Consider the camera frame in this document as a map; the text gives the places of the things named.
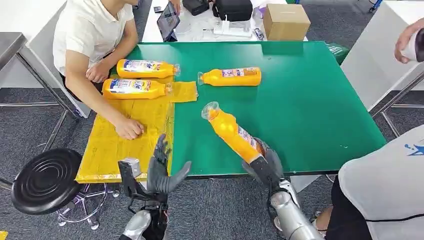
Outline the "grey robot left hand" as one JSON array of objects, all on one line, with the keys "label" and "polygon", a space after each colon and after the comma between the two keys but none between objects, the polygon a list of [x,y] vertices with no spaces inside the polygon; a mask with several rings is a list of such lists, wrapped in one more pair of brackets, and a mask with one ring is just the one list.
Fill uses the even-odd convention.
[{"label": "grey robot left hand", "polygon": [[192,167],[192,162],[187,161],[175,175],[169,176],[168,160],[171,149],[165,138],[165,133],[159,136],[149,161],[146,189],[150,193],[169,194],[174,191],[188,176]]}]

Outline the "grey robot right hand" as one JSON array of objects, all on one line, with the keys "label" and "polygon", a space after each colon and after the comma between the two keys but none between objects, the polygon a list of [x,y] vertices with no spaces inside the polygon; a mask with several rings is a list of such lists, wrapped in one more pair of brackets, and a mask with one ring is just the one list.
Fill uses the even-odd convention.
[{"label": "grey robot right hand", "polygon": [[257,146],[261,147],[263,154],[247,163],[241,161],[243,169],[259,183],[262,183],[266,188],[275,191],[279,188],[280,179],[283,177],[283,167],[281,160],[275,150],[262,141],[260,138],[254,137],[257,141]]}]

